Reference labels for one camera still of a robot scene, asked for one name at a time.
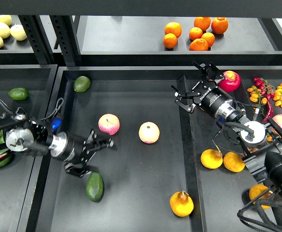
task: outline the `black tray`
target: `black tray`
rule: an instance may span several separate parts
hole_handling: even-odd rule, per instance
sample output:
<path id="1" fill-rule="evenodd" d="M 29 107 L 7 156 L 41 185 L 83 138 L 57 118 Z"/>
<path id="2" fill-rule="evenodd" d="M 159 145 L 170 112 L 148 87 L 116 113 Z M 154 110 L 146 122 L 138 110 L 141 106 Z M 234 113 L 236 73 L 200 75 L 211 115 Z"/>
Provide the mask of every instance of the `black tray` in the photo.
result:
<path id="1" fill-rule="evenodd" d="M 80 75 L 91 79 L 85 93 L 73 90 Z M 187 173 L 195 171 L 193 165 L 185 171 L 184 162 L 193 158 L 192 140 L 182 139 L 185 133 L 191 137 L 189 116 L 181 118 L 171 88 L 180 76 L 178 71 L 148 72 L 133 67 L 59 68 L 50 106 L 64 97 L 61 130 L 86 137 L 94 128 L 101 135 L 98 120 L 105 113 L 117 115 L 121 126 L 111 136 L 114 148 L 98 151 L 90 161 L 104 178 L 105 192 L 99 203 L 86 196 L 87 175 L 66 174 L 62 161 L 51 160 L 36 231 L 203 230 L 195 172 L 186 183 Z M 155 122 L 161 131 L 152 145 L 138 136 L 146 121 Z M 193 228 L 189 217 L 178 218 L 169 205 L 173 193 L 191 188 L 196 189 L 189 192 L 195 201 Z"/>
<path id="2" fill-rule="evenodd" d="M 241 75 L 242 85 L 234 97 L 243 103 L 248 103 L 246 88 L 253 77 L 271 79 L 273 85 L 282 82 L 282 67 L 219 68 Z M 73 81 L 80 75 L 92 80 L 83 94 L 73 91 Z M 251 231 L 237 212 L 257 182 L 247 169 L 232 173 L 223 166 L 216 170 L 203 167 L 201 153 L 215 148 L 211 140 L 219 129 L 216 120 L 198 108 L 190 115 L 174 103 L 171 84 L 190 90 L 200 78 L 194 67 L 59 68 L 50 105 L 58 97 L 65 98 L 62 130 L 84 136 L 92 127 L 99 131 L 97 121 L 104 113 L 116 114 L 121 128 L 112 136 L 116 149 L 99 151 L 90 161 L 105 180 L 100 203 L 87 199 L 86 177 L 70 176 L 61 161 L 51 160 L 37 231 Z M 139 141 L 141 121 L 157 122 L 161 129 L 158 143 Z M 237 149 L 222 137 L 217 142 Z M 183 188 L 192 196 L 195 209 L 190 217 L 178 218 L 168 201 Z M 134 201 L 126 196 L 130 191 Z M 271 210 L 267 214 L 275 222 L 276 215 Z M 247 216 L 258 219 L 255 212 Z"/>
<path id="3" fill-rule="evenodd" d="M 45 116 L 55 79 L 56 65 L 4 65 L 0 66 L 0 98 L 13 110 L 22 107 L 33 117 Z M 14 101 L 8 91 L 14 87 L 25 87 L 30 96 L 26 100 Z M 0 116 L 5 112 L 0 106 Z M 33 163 L 37 158 L 16 156 L 0 168 L 0 231 L 16 231 L 20 217 L 28 217 L 23 211 L 28 182 Z"/>

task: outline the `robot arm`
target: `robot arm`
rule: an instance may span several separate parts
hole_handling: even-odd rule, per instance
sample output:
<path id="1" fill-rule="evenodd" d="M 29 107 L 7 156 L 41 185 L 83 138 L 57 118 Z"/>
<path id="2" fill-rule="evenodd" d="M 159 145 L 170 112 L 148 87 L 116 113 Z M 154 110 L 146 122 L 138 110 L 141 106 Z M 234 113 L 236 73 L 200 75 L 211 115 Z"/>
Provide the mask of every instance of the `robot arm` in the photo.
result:
<path id="1" fill-rule="evenodd" d="M 0 118 L 0 132 L 3 131 L 5 140 L 0 150 L 8 148 L 8 152 L 0 156 L 0 162 L 14 153 L 32 156 L 50 153 L 53 158 L 66 162 L 66 173 L 82 177 L 90 171 L 87 162 L 96 151 L 114 144 L 110 138 L 97 139 L 94 130 L 87 139 L 64 131 L 55 134 L 50 120 L 34 120 L 26 114 L 11 112 L 10 116 Z"/>

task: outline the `gray shelf surface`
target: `gray shelf surface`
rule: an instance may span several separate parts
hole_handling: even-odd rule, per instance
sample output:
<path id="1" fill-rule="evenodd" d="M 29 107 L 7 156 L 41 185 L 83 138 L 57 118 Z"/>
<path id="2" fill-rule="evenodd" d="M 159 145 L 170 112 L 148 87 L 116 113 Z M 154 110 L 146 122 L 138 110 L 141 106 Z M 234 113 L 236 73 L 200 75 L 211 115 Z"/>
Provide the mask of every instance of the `gray shelf surface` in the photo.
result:
<path id="1" fill-rule="evenodd" d="M 182 25 L 178 44 L 169 53 L 192 53 L 189 30 L 195 17 L 81 16 L 77 38 L 81 54 L 123 54 L 168 51 L 163 45 L 164 27 Z M 272 52 L 273 46 L 257 18 L 227 18 L 228 30 L 215 35 L 213 52 Z"/>
<path id="2" fill-rule="evenodd" d="M 13 110 L 22 107 L 30 116 L 45 116 L 56 65 L 4 65 L 0 66 L 0 98 Z M 14 87 L 25 87 L 30 96 L 26 100 L 14 101 L 8 91 Z M 0 106 L 0 116 L 5 112 Z M 0 168 L 0 232 L 17 231 L 19 220 L 28 217 L 23 211 L 30 174 L 34 162 L 39 158 L 17 155 L 6 166 Z"/>

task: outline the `fruit pile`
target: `fruit pile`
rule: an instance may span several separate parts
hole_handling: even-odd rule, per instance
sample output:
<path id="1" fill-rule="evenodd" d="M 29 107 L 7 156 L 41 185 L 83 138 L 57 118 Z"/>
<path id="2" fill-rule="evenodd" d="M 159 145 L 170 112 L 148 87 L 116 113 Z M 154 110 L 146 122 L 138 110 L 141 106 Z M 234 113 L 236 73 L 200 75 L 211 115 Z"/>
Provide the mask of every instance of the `fruit pile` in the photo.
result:
<path id="1" fill-rule="evenodd" d="M 211 21 L 210 17 L 196 17 L 193 22 L 194 27 L 189 31 L 189 38 L 192 43 L 189 46 L 190 51 L 208 51 L 215 42 L 214 34 L 224 34 L 228 29 L 228 20 L 225 17 L 217 17 Z M 211 26 L 212 32 L 206 30 Z M 180 23 L 170 22 L 164 28 L 165 36 L 163 44 L 167 49 L 173 49 L 178 38 L 182 34 Z"/>
<path id="2" fill-rule="evenodd" d="M 250 93 L 250 100 L 257 105 L 265 105 L 270 99 L 273 99 L 275 106 L 282 108 L 282 83 L 274 90 L 274 86 L 270 85 L 267 80 L 259 77 L 253 79 L 255 86 L 247 89 Z"/>
<path id="3" fill-rule="evenodd" d="M 10 15 L 0 15 L 0 48 L 3 47 L 3 39 L 12 35 L 17 41 L 22 41 L 27 38 L 26 33 L 22 25 L 15 24 L 10 28 L 12 24 L 12 17 Z"/>
<path id="4" fill-rule="evenodd" d="M 225 17 L 217 17 L 211 22 L 210 17 L 196 17 L 194 27 L 189 31 L 189 38 L 192 43 L 190 51 L 207 51 L 215 42 L 215 34 L 224 34 L 228 29 L 228 20 Z M 211 26 L 212 32 L 206 32 Z"/>

